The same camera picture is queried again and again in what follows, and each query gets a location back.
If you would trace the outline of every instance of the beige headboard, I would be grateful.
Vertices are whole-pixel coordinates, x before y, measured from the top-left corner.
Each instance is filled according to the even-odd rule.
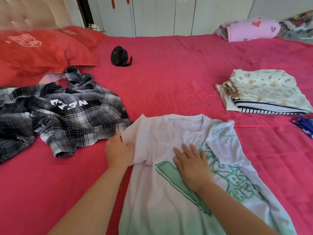
[[[71,25],[63,0],[0,0],[0,30]]]

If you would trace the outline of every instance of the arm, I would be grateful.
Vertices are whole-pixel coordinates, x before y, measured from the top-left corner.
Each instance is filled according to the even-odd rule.
[[[190,149],[183,144],[184,154],[177,148],[175,164],[186,186],[197,193],[212,211],[227,235],[278,235],[263,220],[212,182],[212,171],[205,152],[199,156],[195,146]]]
[[[48,235],[105,234],[120,182],[133,159],[133,146],[120,140],[120,133],[106,144],[109,168],[53,227]]]

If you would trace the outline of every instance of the blue garment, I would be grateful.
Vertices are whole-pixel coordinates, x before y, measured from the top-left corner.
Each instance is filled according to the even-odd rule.
[[[291,122],[295,125],[298,125],[303,130],[303,132],[305,132],[310,138],[313,139],[313,119],[298,117]]]

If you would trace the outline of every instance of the red bedsheet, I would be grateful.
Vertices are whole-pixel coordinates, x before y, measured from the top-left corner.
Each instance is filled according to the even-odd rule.
[[[289,213],[299,235],[313,234],[313,141],[290,116],[225,111],[215,84],[233,69],[281,69],[295,76],[313,103],[313,46],[283,39],[228,43],[215,35],[110,38],[94,54],[99,67],[82,68],[118,94],[136,120],[165,114],[205,114],[234,120],[243,151]],[[121,45],[130,67],[110,62]],[[38,138],[0,166],[1,234],[46,234],[107,169],[106,141],[54,158]],[[121,184],[107,234],[117,234],[131,168]]]

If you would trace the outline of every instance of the forearm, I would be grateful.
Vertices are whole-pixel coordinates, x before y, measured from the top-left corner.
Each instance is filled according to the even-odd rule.
[[[49,235],[105,234],[124,173],[125,170],[108,168]]]
[[[198,195],[212,211],[227,235],[278,235],[264,221],[218,185],[212,183]]]

